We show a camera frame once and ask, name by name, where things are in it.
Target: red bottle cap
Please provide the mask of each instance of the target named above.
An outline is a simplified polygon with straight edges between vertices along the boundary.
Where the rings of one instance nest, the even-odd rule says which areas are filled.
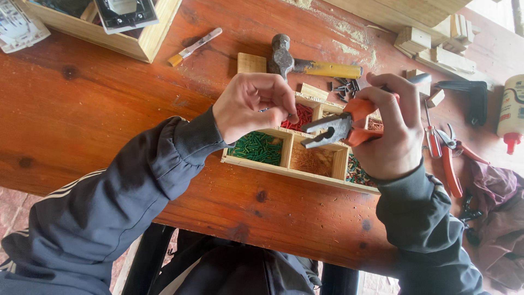
[[[522,134],[517,132],[510,132],[504,134],[504,143],[508,145],[508,154],[513,155],[515,145],[520,144]]]

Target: orange wooden tabletop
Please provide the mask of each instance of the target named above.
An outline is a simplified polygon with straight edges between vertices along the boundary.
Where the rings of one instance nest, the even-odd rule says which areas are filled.
[[[137,133],[172,115],[193,119],[204,112],[235,75],[237,53],[269,58],[278,33],[290,36],[296,58],[355,63],[375,73],[419,68],[433,81],[448,79],[395,49],[396,34],[319,0],[292,2],[184,0],[151,65],[54,30],[30,48],[0,54],[0,186],[46,195],[107,167]],[[468,9],[461,13],[483,30],[466,53],[479,70],[501,85],[522,73],[523,38]],[[179,66],[167,63],[215,27],[224,33]],[[289,80],[294,90],[302,82],[326,89],[330,81],[302,74]],[[524,147],[506,155],[495,135],[501,93],[499,87],[490,94],[481,128],[465,123],[469,102],[452,91],[430,110],[432,122],[452,123],[478,154],[522,173]],[[375,216],[378,196],[220,163],[221,153],[208,157],[156,222],[356,269],[378,271],[393,261],[396,250]],[[467,160],[454,161],[467,186]],[[428,159],[426,167],[444,180],[440,160]]]

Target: screwdriver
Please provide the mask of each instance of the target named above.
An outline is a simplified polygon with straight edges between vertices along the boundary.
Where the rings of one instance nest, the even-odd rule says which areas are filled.
[[[429,121],[428,103],[424,99],[424,106],[426,109],[426,116],[428,117],[428,126],[424,128],[426,132],[426,140],[428,141],[429,151],[433,159],[439,159],[442,157],[442,150],[440,149],[439,138],[437,137],[435,126],[431,125]]]

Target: black chair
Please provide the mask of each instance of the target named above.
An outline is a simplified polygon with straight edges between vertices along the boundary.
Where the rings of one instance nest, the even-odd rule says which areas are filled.
[[[160,273],[175,228],[151,223],[131,264],[122,295],[148,295]],[[321,295],[356,295],[359,271],[324,263]]]

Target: white glue bottle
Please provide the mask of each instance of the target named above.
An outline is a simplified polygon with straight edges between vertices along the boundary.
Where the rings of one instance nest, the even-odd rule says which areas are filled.
[[[497,135],[508,145],[513,155],[524,134],[524,75],[509,78],[504,86]]]

